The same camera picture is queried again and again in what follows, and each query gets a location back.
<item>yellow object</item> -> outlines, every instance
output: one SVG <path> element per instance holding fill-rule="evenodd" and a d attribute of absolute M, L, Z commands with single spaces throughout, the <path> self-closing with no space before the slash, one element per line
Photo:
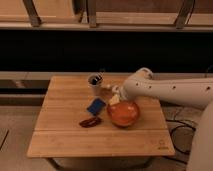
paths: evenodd
<path fill-rule="evenodd" d="M 110 100 L 109 100 L 109 105 L 114 105 L 120 102 L 120 98 L 118 94 L 115 94 Z"/>

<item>dark background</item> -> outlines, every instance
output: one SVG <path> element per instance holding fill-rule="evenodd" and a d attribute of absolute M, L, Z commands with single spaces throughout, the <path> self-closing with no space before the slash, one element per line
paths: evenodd
<path fill-rule="evenodd" d="M 1 71 L 205 72 L 213 34 L 0 30 Z"/>

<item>table leg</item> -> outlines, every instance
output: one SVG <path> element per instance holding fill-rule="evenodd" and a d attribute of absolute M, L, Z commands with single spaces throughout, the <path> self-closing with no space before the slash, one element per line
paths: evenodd
<path fill-rule="evenodd" d="M 45 158 L 45 159 L 48 161 L 48 163 L 52 165 L 52 167 L 54 167 L 54 169 L 60 170 L 62 168 L 58 163 L 56 163 L 56 161 L 53 158 Z"/>

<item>floor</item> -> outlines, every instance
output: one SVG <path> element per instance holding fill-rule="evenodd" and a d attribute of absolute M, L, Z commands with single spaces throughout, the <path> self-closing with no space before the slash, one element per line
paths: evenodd
<path fill-rule="evenodd" d="M 6 130 L 9 134 L 0 150 L 0 166 L 2 171 L 54 171 L 43 159 L 29 159 L 26 157 L 32 131 L 40 110 L 40 106 L 0 106 L 0 141 Z M 166 118 L 172 119 L 176 113 L 176 119 L 191 119 L 199 122 L 202 111 L 182 108 L 163 107 Z M 169 128 L 175 123 L 168 123 Z M 192 133 L 190 130 L 181 129 L 174 141 L 182 149 L 190 148 Z M 187 160 L 188 157 L 177 152 L 176 157 Z M 130 170 L 130 171 L 183 171 L 185 165 L 170 161 L 162 157 L 156 157 L 151 165 L 142 169 L 140 165 L 146 158 L 92 158 L 92 159 L 56 159 L 61 165 L 72 168 L 74 171 L 98 171 L 98 170 Z"/>

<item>metal frame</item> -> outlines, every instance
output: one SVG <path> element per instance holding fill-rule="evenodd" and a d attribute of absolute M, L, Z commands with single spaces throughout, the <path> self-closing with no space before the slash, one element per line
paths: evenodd
<path fill-rule="evenodd" d="M 189 13 L 191 12 L 194 0 L 184 0 L 177 19 L 175 20 L 176 29 L 183 29 Z"/>
<path fill-rule="evenodd" d="M 89 26 L 91 28 L 96 27 L 96 0 L 86 0 L 86 11 Z"/>
<path fill-rule="evenodd" d="M 45 158 L 45 159 L 55 170 L 63 169 L 53 158 Z"/>
<path fill-rule="evenodd" d="M 41 24 L 41 19 L 38 16 L 33 0 L 23 0 L 23 3 L 29 15 L 31 25 L 33 27 L 39 27 Z"/>

